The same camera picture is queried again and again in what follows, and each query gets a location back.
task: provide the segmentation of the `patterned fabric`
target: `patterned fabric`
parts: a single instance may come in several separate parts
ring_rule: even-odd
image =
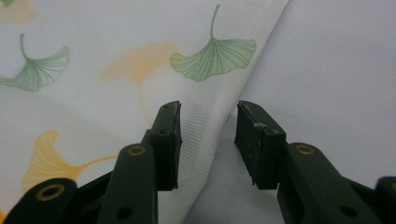
[[[287,2],[2,0],[2,213],[49,178],[110,171],[179,100],[179,189],[159,202],[161,223],[182,222]]]

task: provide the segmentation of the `white cloth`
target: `white cloth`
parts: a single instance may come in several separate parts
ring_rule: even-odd
[[[115,162],[106,158],[140,142],[158,108],[179,100],[179,188],[159,193],[159,217],[181,223],[287,3],[16,0],[1,6],[0,210],[6,214],[40,175],[51,175],[37,171],[45,160],[68,167],[66,176],[74,172],[79,186],[105,174]],[[195,53],[206,61],[182,58]],[[183,69],[192,69],[192,77]]]

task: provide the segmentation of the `white surface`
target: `white surface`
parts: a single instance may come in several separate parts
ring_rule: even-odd
[[[396,2],[292,0],[240,99],[261,105],[289,142],[320,148],[344,176],[374,187],[396,175]],[[233,144],[236,108],[185,223],[283,223]]]

